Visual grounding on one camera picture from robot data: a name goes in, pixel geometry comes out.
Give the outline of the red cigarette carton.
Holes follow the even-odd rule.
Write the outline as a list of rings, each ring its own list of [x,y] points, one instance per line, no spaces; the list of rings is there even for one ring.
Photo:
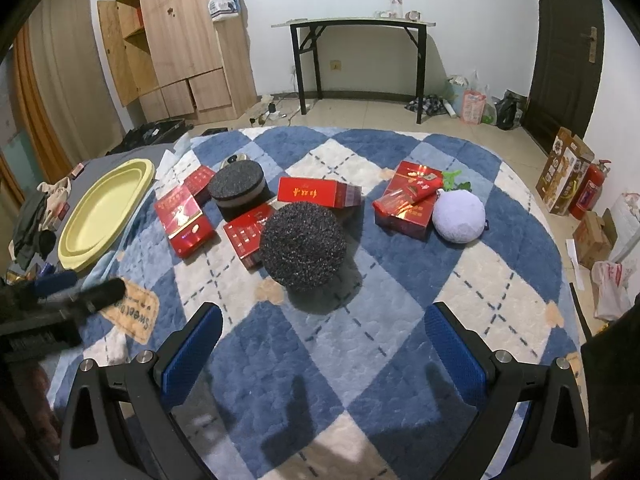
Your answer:
[[[206,214],[184,184],[157,200],[154,209],[169,245],[181,259],[191,257],[216,237]]]

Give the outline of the red large box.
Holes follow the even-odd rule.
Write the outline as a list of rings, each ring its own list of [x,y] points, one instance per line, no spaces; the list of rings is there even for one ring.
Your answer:
[[[372,203],[375,223],[416,240],[424,240],[437,192],[444,178],[439,170],[403,160],[383,196]]]

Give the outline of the large dark glitter round cushion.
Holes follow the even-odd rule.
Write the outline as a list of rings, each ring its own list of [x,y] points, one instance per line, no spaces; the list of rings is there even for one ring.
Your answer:
[[[273,281],[292,290],[326,284],[341,269],[346,252],[335,214],[314,203],[286,204],[268,218],[260,234],[262,265]]]

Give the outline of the red long carton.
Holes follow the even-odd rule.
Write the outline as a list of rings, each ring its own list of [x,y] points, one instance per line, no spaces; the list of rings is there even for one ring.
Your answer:
[[[277,198],[280,202],[308,202],[333,209],[361,204],[361,188],[331,179],[280,177]]]

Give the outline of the red slim pack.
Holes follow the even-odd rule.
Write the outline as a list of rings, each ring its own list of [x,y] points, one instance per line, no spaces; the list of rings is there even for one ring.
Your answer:
[[[403,188],[383,195],[375,200],[372,206],[381,216],[398,216],[416,203],[436,194],[441,187],[442,184],[438,182],[416,180],[406,184]]]

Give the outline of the pile of clothes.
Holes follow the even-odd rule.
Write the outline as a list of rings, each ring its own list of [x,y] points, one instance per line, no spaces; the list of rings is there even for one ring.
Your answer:
[[[28,269],[35,255],[46,260],[52,252],[56,231],[70,208],[70,192],[72,180],[69,177],[55,184],[40,182],[21,206],[9,244],[9,254],[23,271]]]

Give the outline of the yellow oval plastic tray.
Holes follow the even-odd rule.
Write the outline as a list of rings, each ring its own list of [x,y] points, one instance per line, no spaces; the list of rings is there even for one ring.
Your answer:
[[[140,205],[155,176],[145,158],[123,162],[90,186],[58,239],[58,261],[64,270],[80,272],[112,246]]]

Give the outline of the green plush toy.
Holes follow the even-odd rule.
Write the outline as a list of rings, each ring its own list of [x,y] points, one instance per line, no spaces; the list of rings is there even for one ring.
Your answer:
[[[472,184],[469,181],[459,182],[458,177],[461,174],[461,170],[444,171],[442,173],[442,189],[445,192],[451,191],[472,191]]]

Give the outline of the blue white checkered blanket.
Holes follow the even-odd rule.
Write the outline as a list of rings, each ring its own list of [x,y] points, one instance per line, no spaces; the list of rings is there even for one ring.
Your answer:
[[[156,349],[210,301],[224,330],[176,419],[221,479],[428,479],[475,410],[463,402],[427,338],[435,301],[495,350],[527,363],[574,368],[578,329],[561,255],[526,184],[495,153],[437,133],[256,128],[197,138],[218,168],[229,156],[282,177],[358,185],[363,204],[345,224],[344,268],[318,292],[292,295],[247,270],[226,238],[183,260],[152,198],[120,243],[113,274],[157,300],[140,322]],[[454,171],[486,208],[488,228],[454,246],[376,225],[371,204],[403,162]]]

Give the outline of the red fire extinguisher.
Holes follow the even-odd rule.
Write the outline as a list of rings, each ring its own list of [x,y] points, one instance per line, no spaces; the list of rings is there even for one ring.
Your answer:
[[[601,188],[611,170],[612,162],[608,159],[598,159],[592,162],[579,185],[574,200],[570,204],[570,214],[576,220],[582,220],[587,211],[590,211],[596,202]]]

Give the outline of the brown printed cardboard box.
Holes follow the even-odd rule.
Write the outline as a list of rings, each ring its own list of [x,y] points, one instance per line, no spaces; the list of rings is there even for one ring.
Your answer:
[[[550,214],[564,216],[593,162],[591,148],[567,128],[559,128],[536,190]]]

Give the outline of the wooden wardrobe cabinet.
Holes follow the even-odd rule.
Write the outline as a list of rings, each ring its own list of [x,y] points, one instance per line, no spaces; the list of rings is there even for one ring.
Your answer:
[[[91,0],[102,70],[120,122],[240,118],[258,101],[244,18],[209,0]]]

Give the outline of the dark brown door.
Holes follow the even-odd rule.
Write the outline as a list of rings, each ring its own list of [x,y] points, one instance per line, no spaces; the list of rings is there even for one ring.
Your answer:
[[[602,0],[538,0],[536,62],[523,128],[545,151],[564,127],[580,138],[602,73]]]

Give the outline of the black folding console table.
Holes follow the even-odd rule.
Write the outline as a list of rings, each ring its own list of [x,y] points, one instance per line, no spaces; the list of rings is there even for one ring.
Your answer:
[[[425,118],[430,31],[420,18],[293,18],[278,25],[291,35],[293,80],[300,111],[313,99],[416,102]]]

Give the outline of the small cardboard box by wall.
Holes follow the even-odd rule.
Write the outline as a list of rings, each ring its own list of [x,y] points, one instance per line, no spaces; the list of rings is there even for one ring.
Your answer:
[[[577,260],[581,266],[591,270],[593,265],[608,260],[617,240],[617,231],[612,212],[605,209],[602,216],[587,211],[573,234]]]

